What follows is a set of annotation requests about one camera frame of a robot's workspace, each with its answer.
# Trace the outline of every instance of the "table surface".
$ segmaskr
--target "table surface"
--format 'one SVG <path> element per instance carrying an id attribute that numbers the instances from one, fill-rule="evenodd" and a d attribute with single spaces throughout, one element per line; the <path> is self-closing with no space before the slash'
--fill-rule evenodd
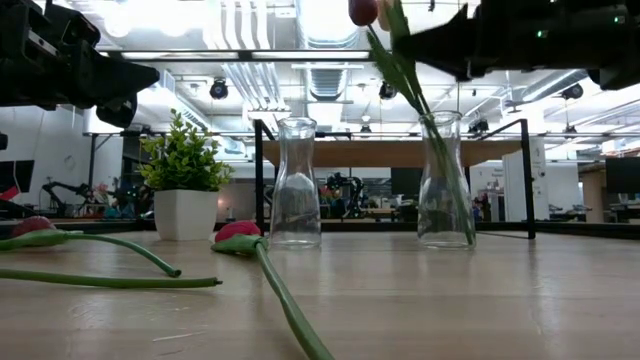
<path id="1" fill-rule="evenodd" d="M 205 290 L 111 290 L 0 280 L 1 358 L 304 359 L 255 260 L 205 241 L 151 248 Z M 162 276 L 109 244 L 1 254 L 3 267 Z M 272 251 L 336 359 L 638 359 L 640 244 L 479 235 L 474 252 L 425 251 L 413 234 L 328 233 L 322 249 Z"/>

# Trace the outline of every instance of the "artificial plant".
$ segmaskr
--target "artificial plant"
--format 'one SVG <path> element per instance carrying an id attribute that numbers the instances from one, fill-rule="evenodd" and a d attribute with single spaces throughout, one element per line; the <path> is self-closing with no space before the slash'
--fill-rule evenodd
<path id="1" fill-rule="evenodd" d="M 371 46 L 373 60 L 384 80 L 397 89 L 420 115 L 420 121 L 426 129 L 438 166 L 442 169 L 452 191 L 456 212 L 461 219 L 465 220 L 462 223 L 465 227 L 467 242 L 469 245 L 474 244 L 471 214 L 467 211 L 466 200 L 458 182 L 460 175 L 458 165 L 453 157 L 454 154 L 449 152 L 440 136 L 434 117 L 431 115 L 431 109 L 422 93 L 416 73 L 416 62 L 398 53 L 387 51 L 371 26 L 376 18 L 381 25 L 384 23 L 383 28 L 388 25 L 392 45 L 396 40 L 409 36 L 409 23 L 402 9 L 402 1 L 379 0 L 376 3 L 371 0 L 350 0 L 349 10 L 351 19 L 356 25 L 368 27 L 367 39 Z"/>
<path id="2" fill-rule="evenodd" d="M 219 191 L 220 185 L 229 182 L 233 168 L 213 159 L 218 142 L 211 139 L 211 148 L 207 148 L 207 137 L 183 121 L 180 112 L 171 109 L 171 118 L 166 139 L 142 141 L 145 151 L 151 154 L 151 163 L 142 165 L 140 173 L 156 191 Z"/>

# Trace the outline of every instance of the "clear glass vase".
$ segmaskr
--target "clear glass vase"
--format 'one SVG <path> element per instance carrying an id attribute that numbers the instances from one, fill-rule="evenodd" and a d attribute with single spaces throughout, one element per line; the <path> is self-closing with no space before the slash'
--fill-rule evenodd
<path id="1" fill-rule="evenodd" d="M 460 162 L 461 115 L 436 111 L 422 123 L 425 165 L 420 183 L 418 240 L 429 248 L 473 249 L 471 195 Z"/>
<path id="2" fill-rule="evenodd" d="M 273 193 L 271 245 L 320 245 L 320 202 L 313 176 L 316 122 L 307 118 L 278 121 L 280 170 Z"/>

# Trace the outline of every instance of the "black metal pole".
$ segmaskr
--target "black metal pole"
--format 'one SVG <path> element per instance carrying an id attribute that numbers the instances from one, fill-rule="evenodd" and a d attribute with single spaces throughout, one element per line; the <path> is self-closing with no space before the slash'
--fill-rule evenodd
<path id="1" fill-rule="evenodd" d="M 254 120 L 253 128 L 256 136 L 256 225 L 264 235 L 264 168 L 262 163 L 262 120 Z"/>
<path id="2" fill-rule="evenodd" d="M 89 157 L 89 189 L 93 188 L 93 167 L 96 162 L 96 139 L 98 134 L 91 134 L 91 155 Z"/>
<path id="3" fill-rule="evenodd" d="M 471 169 L 468 166 L 464 167 L 464 177 L 467 178 L 467 185 L 469 186 L 469 192 L 471 192 Z"/>
<path id="4" fill-rule="evenodd" d="M 524 201 L 527 209 L 527 232 L 529 240 L 536 238 L 536 215 L 533 207 L 533 175 L 531 174 L 531 147 L 529 144 L 529 125 L 526 119 L 520 119 L 522 147 L 522 166 L 524 168 Z"/>

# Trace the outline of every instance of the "tulip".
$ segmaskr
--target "tulip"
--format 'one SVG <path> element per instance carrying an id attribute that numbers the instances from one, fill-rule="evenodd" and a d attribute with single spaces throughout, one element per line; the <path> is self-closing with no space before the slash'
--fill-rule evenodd
<path id="1" fill-rule="evenodd" d="M 349 17 L 357 26 L 369 26 L 373 24 L 378 18 L 378 1 L 349 0 Z"/>

